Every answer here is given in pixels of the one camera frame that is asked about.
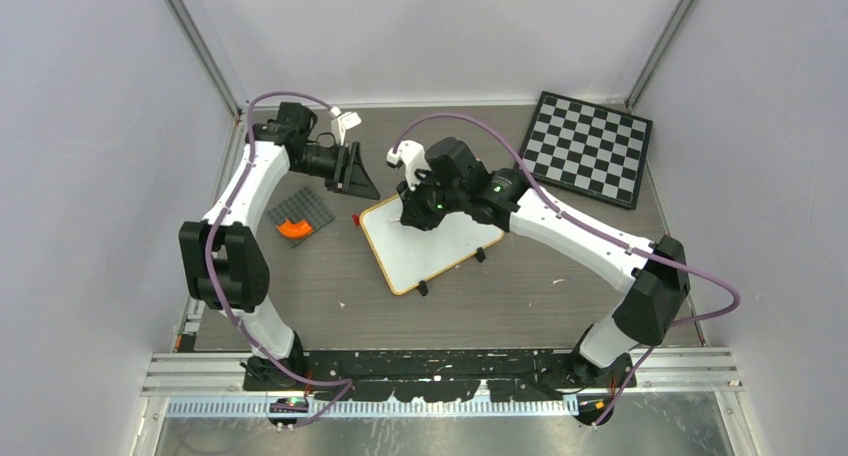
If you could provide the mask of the white whiteboard orange frame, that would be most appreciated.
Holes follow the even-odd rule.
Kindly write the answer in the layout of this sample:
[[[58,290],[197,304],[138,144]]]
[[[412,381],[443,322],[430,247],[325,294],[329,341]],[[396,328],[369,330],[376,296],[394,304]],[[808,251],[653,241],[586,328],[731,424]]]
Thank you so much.
[[[366,241],[396,296],[413,290],[427,294],[431,279],[469,258],[483,261],[486,250],[504,236],[501,229],[463,213],[447,215],[430,231],[386,224],[387,219],[399,219],[401,209],[400,199],[393,196],[359,214]]]

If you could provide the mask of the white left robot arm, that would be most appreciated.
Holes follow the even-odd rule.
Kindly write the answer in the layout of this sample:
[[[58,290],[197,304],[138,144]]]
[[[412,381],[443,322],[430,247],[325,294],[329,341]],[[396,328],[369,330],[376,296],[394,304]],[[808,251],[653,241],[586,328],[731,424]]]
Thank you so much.
[[[377,200],[360,145],[346,138],[360,125],[354,111],[327,106],[331,142],[312,132],[317,114],[297,102],[279,104],[274,118],[247,119],[242,159],[222,195],[198,221],[182,224],[178,240],[191,298],[223,314],[251,346],[250,370],[268,369],[280,388],[298,388],[307,374],[302,343],[268,295],[270,269],[255,233],[271,194],[290,173],[320,178],[328,191]]]

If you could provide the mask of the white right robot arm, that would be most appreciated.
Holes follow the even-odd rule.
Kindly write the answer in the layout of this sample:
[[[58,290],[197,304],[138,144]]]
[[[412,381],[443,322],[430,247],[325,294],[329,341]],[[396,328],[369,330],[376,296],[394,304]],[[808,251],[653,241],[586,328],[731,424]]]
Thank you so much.
[[[445,138],[430,148],[403,141],[386,162],[401,168],[400,222],[436,229],[450,214],[546,244],[590,269],[622,293],[617,306],[591,325],[566,364],[570,381],[596,386],[624,353],[663,342],[689,292],[689,278],[662,264],[685,261],[683,245],[664,236],[653,242],[618,231],[556,200],[523,171],[489,171],[466,143]]]

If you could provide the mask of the grey studded building plate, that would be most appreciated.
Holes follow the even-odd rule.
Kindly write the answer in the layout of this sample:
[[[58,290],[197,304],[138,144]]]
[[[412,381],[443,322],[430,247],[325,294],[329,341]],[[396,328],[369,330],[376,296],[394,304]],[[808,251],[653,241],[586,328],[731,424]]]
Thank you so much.
[[[273,205],[270,209],[267,209],[266,216],[269,218],[275,229],[276,226],[282,223],[285,219],[290,219],[293,222],[306,219],[315,229],[311,236],[316,235],[320,230],[335,220],[335,214],[330,210],[327,204],[316,192],[308,187],[303,187],[282,202]],[[305,242],[311,236],[299,241],[290,241],[282,236],[281,237],[291,247],[296,247]]]

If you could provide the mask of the orange curved block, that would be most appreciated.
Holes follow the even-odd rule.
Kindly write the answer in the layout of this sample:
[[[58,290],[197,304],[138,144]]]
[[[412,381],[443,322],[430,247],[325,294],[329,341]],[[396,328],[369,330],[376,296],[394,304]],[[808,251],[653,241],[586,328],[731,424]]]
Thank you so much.
[[[282,237],[290,241],[299,241],[311,236],[315,229],[306,220],[302,219],[296,222],[290,219],[285,219],[282,223],[276,226],[277,231]]]

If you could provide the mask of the black white checkerboard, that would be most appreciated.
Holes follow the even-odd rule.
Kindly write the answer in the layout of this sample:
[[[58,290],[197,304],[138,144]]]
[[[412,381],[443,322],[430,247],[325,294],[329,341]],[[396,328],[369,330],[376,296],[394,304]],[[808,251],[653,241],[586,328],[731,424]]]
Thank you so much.
[[[540,183],[633,210],[653,122],[543,91],[518,154]]]

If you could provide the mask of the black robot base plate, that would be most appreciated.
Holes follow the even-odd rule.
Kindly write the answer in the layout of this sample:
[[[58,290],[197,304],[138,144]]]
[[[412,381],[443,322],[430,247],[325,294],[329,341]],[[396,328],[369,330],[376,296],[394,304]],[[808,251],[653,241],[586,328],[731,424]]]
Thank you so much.
[[[611,367],[592,370],[570,351],[554,349],[312,351],[295,365],[308,378],[298,382],[257,356],[242,362],[246,391],[305,392],[330,401],[347,380],[345,401],[427,403],[471,400],[486,389],[492,401],[556,401],[566,394],[625,385],[632,358],[620,355]]]

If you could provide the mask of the aluminium rail frame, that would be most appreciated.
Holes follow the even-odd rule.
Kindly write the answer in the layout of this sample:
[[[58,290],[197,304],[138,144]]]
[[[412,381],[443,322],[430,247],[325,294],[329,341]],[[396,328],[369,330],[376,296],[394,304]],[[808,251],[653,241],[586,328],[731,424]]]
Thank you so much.
[[[565,349],[314,351],[306,381],[242,352],[162,353],[142,386],[172,417],[325,419],[586,416],[632,394],[736,393],[725,348],[637,349],[592,383],[566,371]]]

